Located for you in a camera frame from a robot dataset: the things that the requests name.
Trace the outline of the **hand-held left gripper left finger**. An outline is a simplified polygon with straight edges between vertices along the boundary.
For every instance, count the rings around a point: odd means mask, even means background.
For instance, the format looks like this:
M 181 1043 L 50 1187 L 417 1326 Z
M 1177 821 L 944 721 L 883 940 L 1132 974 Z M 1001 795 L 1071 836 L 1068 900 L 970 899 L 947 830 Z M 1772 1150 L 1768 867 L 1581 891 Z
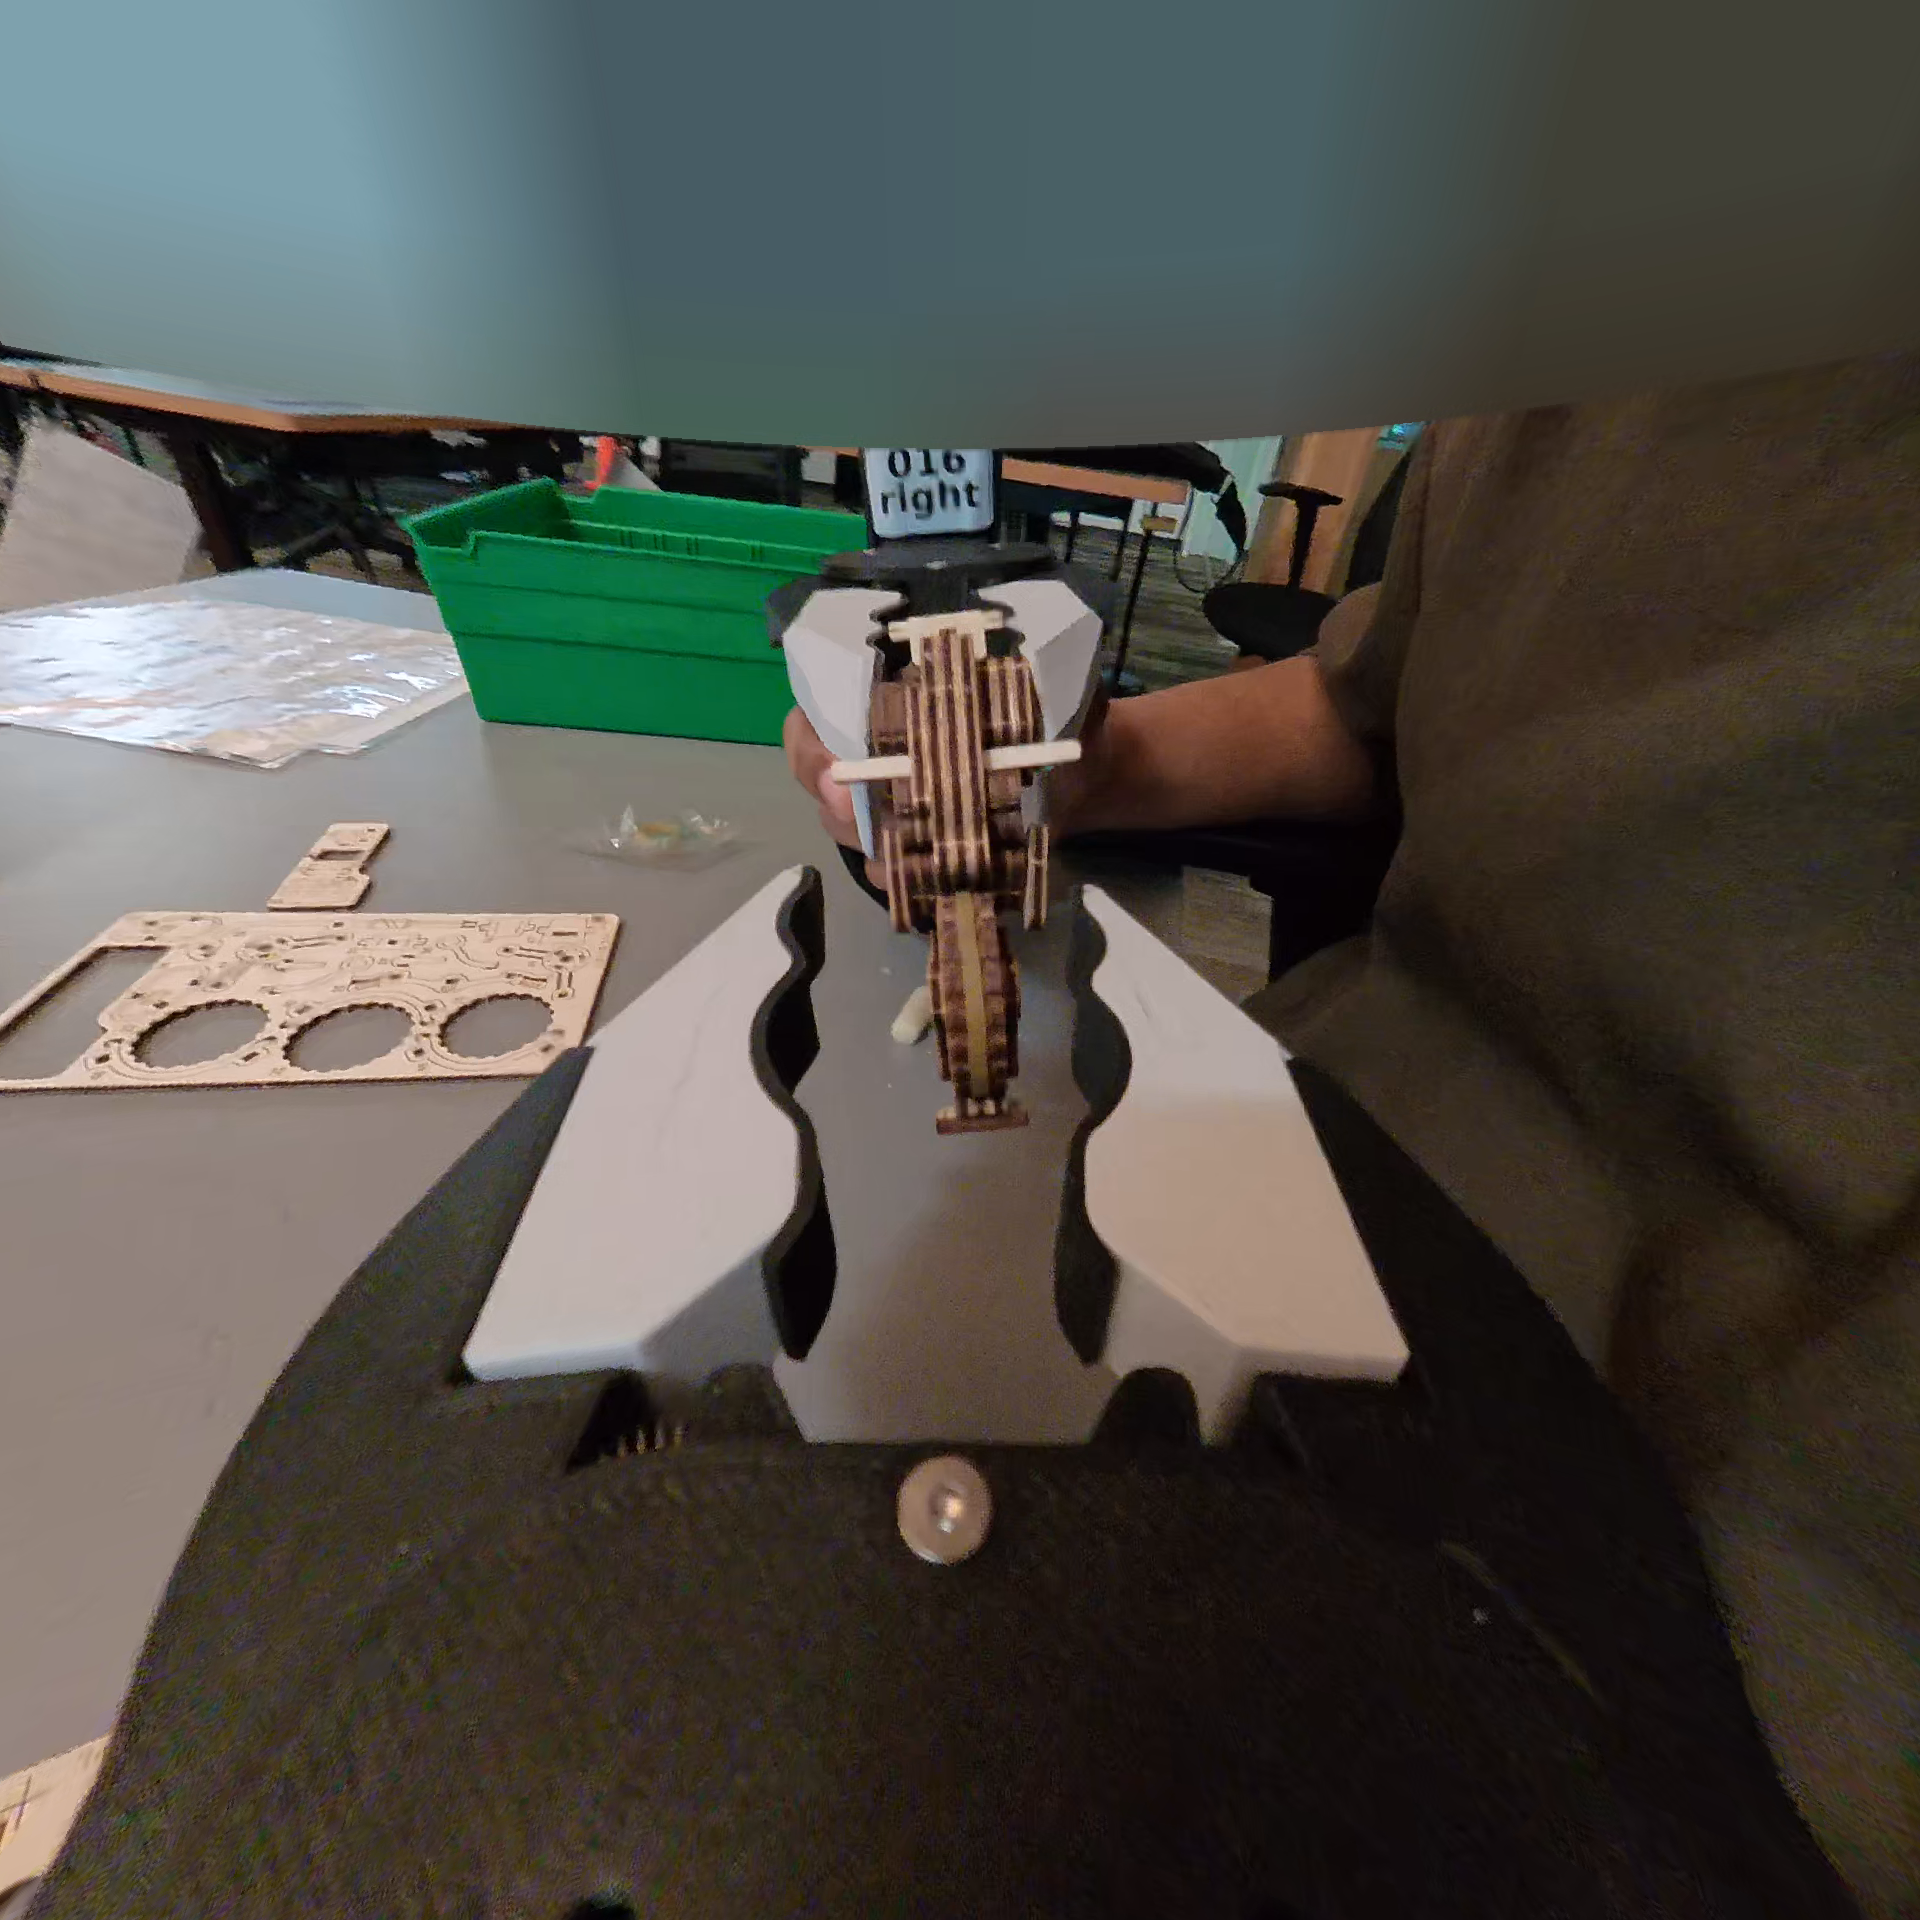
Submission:
M 824 877 L 791 867 L 599 1031 L 468 1333 L 472 1377 L 707 1380 L 809 1354 L 834 1244 L 795 1093 L 824 965 Z

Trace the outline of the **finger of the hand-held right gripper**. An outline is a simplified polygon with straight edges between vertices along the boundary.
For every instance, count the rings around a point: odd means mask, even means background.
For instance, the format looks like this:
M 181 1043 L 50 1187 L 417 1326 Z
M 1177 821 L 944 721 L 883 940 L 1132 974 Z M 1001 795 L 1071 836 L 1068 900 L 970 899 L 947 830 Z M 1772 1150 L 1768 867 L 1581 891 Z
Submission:
M 1021 579 L 993 585 L 993 609 L 1017 634 L 1040 697 L 1040 737 L 1082 741 L 1098 706 L 1101 612 L 1066 579 Z
M 874 755 L 871 706 L 883 673 L 881 637 L 906 611 L 896 588 L 781 588 L 780 652 L 800 706 L 837 762 Z M 876 855 L 874 797 L 850 785 L 866 857 Z

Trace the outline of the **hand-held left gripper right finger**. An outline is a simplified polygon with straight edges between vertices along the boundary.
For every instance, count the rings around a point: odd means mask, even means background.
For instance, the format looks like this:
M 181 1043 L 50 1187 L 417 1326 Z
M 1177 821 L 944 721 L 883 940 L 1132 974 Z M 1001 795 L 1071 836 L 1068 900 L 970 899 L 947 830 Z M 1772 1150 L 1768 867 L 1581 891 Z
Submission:
M 1228 1443 L 1257 1380 L 1392 1385 L 1409 1340 L 1287 1049 L 1108 891 L 1072 913 L 1072 1081 L 1055 1302 L 1116 1380 L 1187 1383 Z

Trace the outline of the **wooden motorcycle model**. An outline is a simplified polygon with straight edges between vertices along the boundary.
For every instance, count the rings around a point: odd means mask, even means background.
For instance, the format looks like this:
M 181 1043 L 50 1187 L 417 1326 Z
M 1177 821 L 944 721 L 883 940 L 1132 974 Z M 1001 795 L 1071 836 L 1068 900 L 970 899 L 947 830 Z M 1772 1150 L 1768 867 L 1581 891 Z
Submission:
M 928 1022 L 952 1093 L 936 1129 L 1024 1126 L 1011 922 L 1047 918 L 1050 830 L 1028 793 L 1077 741 L 1047 734 L 1039 670 L 997 605 L 885 622 L 866 723 L 869 750 L 841 782 L 874 802 L 895 927 L 928 941 Z

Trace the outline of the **person's right forearm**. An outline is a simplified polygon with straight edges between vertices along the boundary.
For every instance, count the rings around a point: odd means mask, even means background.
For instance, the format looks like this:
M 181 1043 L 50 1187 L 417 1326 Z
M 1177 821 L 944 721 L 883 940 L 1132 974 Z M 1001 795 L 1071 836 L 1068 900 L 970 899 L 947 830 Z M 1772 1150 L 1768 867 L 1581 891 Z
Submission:
M 1357 821 L 1383 795 L 1312 657 L 1104 705 L 1050 785 L 1056 835 Z

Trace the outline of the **grey desk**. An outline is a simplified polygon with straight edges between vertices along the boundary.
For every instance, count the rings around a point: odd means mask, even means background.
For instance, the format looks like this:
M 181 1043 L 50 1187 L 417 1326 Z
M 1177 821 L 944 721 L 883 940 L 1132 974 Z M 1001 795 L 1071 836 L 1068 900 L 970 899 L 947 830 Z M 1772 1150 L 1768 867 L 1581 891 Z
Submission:
M 128 913 L 259 908 L 325 825 L 386 823 L 373 910 L 621 922 L 609 1025 L 780 871 L 824 871 L 824 1051 L 800 1089 L 833 1311 L 777 1378 L 811 1439 L 1080 1437 L 1112 1380 L 1052 1308 L 1080 871 L 1021 946 L 1028 1126 L 940 1138 L 928 1047 L 892 1041 L 924 946 L 848 879 L 777 750 L 493 726 L 468 700 L 277 772 L 7 726 L 5 1004 Z M 633 806 L 729 821 L 701 871 L 570 841 Z M 522 1083 L 5 1098 L 5 1773 L 106 1735 L 213 1482 L 351 1274 Z

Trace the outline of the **long brown-edged office desk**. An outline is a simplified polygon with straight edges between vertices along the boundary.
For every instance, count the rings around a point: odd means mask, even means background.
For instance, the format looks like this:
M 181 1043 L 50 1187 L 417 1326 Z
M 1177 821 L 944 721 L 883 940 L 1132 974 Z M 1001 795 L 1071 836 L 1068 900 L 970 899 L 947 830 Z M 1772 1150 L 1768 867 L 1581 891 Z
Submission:
M 21 402 L 109 422 L 164 449 L 221 573 L 304 569 L 340 556 L 375 580 L 373 556 L 418 572 L 383 509 L 389 477 L 472 476 L 485 490 L 563 481 L 580 457 L 567 429 L 435 417 L 345 399 L 289 399 L 203 381 L 5 349 L 5 411 Z

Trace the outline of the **green plastic bin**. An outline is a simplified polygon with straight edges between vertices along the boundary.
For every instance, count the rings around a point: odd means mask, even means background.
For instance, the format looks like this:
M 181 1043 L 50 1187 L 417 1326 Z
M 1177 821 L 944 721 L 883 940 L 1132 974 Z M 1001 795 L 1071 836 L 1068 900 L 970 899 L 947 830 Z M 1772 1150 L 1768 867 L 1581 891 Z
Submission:
M 765 604 L 865 518 L 538 477 L 405 521 L 480 717 L 777 745 L 793 705 Z

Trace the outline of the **small clear plastic bag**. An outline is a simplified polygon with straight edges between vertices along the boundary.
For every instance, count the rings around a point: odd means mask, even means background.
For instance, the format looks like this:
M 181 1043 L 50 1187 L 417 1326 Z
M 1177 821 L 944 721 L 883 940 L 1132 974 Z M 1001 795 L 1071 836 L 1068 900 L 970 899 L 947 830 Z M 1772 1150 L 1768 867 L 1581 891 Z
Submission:
M 570 845 L 648 871 L 695 874 L 729 857 L 738 849 L 738 833 L 729 821 L 698 809 L 643 815 L 624 806 L 615 819 L 580 830 Z

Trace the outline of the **wooden sheet with round holes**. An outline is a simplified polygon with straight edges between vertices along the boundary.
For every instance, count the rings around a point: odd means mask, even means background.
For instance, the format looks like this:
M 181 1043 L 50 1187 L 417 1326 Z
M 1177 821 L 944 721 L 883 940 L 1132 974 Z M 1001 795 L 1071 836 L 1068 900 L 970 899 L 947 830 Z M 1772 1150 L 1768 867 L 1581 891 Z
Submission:
M 321 1089 L 522 1081 L 585 1045 L 620 922 L 609 915 L 361 915 L 353 910 L 143 913 L 109 924 L 5 1011 L 5 1031 L 104 953 L 153 962 L 99 1015 L 81 1057 L 2 1091 L 136 1093 L 171 1089 Z M 493 1002 L 538 1002 L 540 1031 L 520 1047 L 468 1057 L 457 1019 Z M 208 1007 L 250 1006 L 259 1031 L 203 1063 L 156 1066 L 147 1041 Z M 365 1063 L 309 1069 L 300 1038 L 329 1018 L 386 1011 L 399 1043 Z

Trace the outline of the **wooden column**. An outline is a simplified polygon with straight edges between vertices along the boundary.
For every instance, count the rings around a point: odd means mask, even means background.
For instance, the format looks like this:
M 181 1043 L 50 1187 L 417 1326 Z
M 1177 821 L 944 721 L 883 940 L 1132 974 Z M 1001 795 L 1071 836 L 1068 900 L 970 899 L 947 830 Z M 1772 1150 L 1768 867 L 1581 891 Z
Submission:
M 1332 597 L 1349 590 L 1360 524 L 1420 435 L 1420 422 L 1388 422 L 1283 439 L 1272 481 L 1335 497 L 1314 518 L 1304 565 L 1305 590 Z M 1257 585 L 1287 582 L 1296 518 L 1287 497 L 1261 497 L 1256 503 L 1242 579 Z

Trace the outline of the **small wooden panel piece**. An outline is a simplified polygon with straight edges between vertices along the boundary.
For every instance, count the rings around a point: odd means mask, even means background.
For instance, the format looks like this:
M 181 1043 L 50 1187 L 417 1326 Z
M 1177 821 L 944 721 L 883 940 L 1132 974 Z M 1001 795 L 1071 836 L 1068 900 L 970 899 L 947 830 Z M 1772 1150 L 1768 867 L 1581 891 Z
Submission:
M 368 893 L 368 863 L 392 836 L 386 823 L 331 823 L 273 891 L 273 913 L 354 910 Z

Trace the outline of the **person in olive shirt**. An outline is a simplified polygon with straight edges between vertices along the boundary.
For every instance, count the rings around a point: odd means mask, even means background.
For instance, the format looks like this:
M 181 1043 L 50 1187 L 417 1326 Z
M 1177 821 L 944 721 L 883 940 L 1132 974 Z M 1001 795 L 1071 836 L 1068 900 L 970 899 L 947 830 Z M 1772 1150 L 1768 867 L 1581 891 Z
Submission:
M 1664 1454 L 1749 1695 L 1915 1915 L 1915 353 L 1433 422 L 1316 644 L 1399 785 L 1261 996 Z

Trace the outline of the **shiny plastic document sleeve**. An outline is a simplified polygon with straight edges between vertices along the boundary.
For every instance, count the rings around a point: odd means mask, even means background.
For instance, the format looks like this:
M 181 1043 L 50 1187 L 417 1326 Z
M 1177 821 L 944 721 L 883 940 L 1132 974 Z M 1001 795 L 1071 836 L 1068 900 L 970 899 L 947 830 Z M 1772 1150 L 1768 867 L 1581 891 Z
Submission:
M 205 597 L 2 622 L 2 723 L 277 770 L 345 756 L 466 695 L 441 634 Z

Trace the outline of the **wooden sheet with spoked wheels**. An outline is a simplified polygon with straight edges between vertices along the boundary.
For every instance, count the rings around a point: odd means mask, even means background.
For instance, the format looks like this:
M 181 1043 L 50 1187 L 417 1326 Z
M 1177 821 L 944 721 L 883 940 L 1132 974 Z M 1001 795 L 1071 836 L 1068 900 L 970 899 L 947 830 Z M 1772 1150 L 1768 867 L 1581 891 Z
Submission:
M 2 1780 L 2 1890 L 44 1874 L 99 1780 L 109 1738 L 96 1738 Z

